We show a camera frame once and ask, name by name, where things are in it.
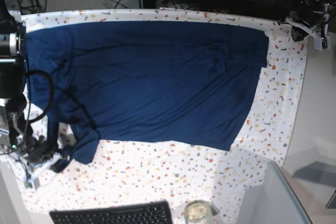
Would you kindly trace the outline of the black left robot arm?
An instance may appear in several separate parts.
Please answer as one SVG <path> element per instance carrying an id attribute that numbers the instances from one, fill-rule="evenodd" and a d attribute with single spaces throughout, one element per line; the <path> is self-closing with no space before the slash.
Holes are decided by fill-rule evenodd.
<path id="1" fill-rule="evenodd" d="M 286 22 L 292 26 L 293 41 L 302 41 L 307 36 L 312 36 L 322 49 L 326 49 L 329 43 L 328 24 L 332 19 L 328 7 L 333 4 L 335 0 L 302 0 L 286 18 Z"/>

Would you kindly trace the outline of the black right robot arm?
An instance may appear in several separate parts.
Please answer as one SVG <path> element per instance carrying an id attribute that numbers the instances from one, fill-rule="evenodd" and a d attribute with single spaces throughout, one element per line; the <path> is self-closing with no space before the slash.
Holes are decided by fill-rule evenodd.
<path id="1" fill-rule="evenodd" d="M 43 119 L 52 108 L 55 88 L 51 76 L 42 70 L 29 68 L 25 45 L 26 26 L 9 12 L 1 0 L 1 147 L 37 165 L 58 157 L 58 125 L 48 122 L 45 140 L 33 137 L 32 123 Z M 43 113 L 34 119 L 24 115 L 30 108 L 24 90 L 31 92 L 30 79 L 41 76 L 49 85 L 49 98 Z"/>

